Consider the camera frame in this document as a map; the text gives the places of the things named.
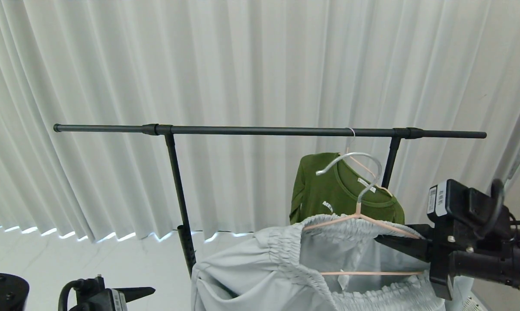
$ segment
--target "green shirt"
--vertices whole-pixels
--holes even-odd
[[[344,161],[333,165],[327,173],[316,176],[316,171],[325,168],[338,156],[338,153],[319,153],[300,159],[289,214],[291,224],[317,214],[355,213],[358,195],[365,188],[358,179],[365,181],[363,177]],[[375,193],[367,191],[363,196],[362,214],[404,224],[404,210],[396,197],[378,188]]]

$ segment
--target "vertical black pole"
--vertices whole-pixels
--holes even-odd
[[[174,176],[175,192],[178,195],[179,211],[183,224],[178,226],[179,240],[181,248],[183,248],[183,256],[187,263],[189,275],[193,270],[195,259],[195,248],[193,247],[193,239],[191,237],[191,227],[189,225],[189,216],[187,216],[187,206],[185,205],[185,196],[183,194],[183,183],[181,182],[181,174],[179,173],[178,156],[175,153],[175,140],[173,134],[166,134],[166,146],[168,146],[168,154],[170,156],[171,173]]]
[[[383,181],[381,181],[381,187],[389,187],[390,175],[393,172],[394,160],[396,160],[396,152],[398,152],[401,139],[402,138],[400,137],[393,137],[390,140],[389,156],[387,157],[387,165],[385,166],[385,173],[383,175]]]

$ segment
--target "pleated curtain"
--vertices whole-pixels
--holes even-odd
[[[53,124],[419,127],[390,190],[487,189],[520,119],[520,2],[0,1],[0,226],[97,241],[181,224],[161,136]],[[389,138],[176,135],[191,230],[288,224],[299,159]],[[366,159],[365,165],[375,166]]]

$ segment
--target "vertical blind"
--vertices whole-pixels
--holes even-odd
[[[402,142],[390,189],[418,222],[439,181],[487,188],[519,118],[520,2],[0,1],[3,228],[99,240],[181,222],[162,138],[54,123],[488,132]],[[351,150],[384,162],[389,142]],[[176,144],[191,228],[208,237],[287,224],[300,157],[347,139]]]

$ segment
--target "clothes rack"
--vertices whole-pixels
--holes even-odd
[[[195,248],[191,239],[191,228],[189,216],[185,205],[185,194],[179,172],[178,156],[175,150],[175,134],[217,134],[217,135],[269,135],[269,136],[368,136],[368,137],[390,137],[389,155],[381,183],[382,187],[388,187],[390,175],[396,160],[396,153],[400,141],[413,140],[422,137],[442,138],[486,138],[486,132],[469,132],[460,130],[422,130],[420,128],[312,128],[312,127],[228,127],[228,126],[175,126],[164,124],[144,124],[141,126],[118,126],[118,125],[67,125],[55,124],[55,132],[117,132],[117,133],[143,133],[153,136],[164,135],[168,155],[170,158],[171,172],[181,212],[182,225],[178,226],[178,234],[187,263],[189,275],[196,262]]]

